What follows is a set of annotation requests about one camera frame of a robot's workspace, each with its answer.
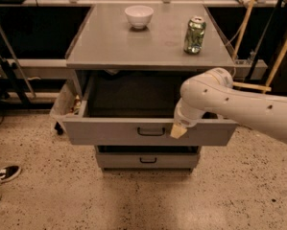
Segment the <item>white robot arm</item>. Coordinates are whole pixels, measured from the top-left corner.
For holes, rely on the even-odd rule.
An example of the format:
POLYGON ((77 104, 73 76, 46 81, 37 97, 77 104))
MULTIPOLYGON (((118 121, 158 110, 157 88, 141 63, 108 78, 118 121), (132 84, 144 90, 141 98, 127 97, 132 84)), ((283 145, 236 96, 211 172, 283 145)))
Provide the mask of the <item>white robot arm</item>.
POLYGON ((232 76, 224 68, 184 81, 179 92, 173 138, 179 139, 204 113, 211 112, 287 144, 287 97, 235 90, 232 76))

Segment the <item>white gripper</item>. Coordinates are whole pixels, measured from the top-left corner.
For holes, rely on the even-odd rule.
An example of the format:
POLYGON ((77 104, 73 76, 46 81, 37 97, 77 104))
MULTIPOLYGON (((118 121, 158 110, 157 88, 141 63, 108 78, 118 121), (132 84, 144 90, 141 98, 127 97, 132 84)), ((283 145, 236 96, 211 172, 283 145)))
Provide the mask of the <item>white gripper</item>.
POLYGON ((189 105, 183 98, 180 98, 174 111, 174 124, 170 136, 179 139, 187 129, 194 127, 202 118, 204 112, 189 105))

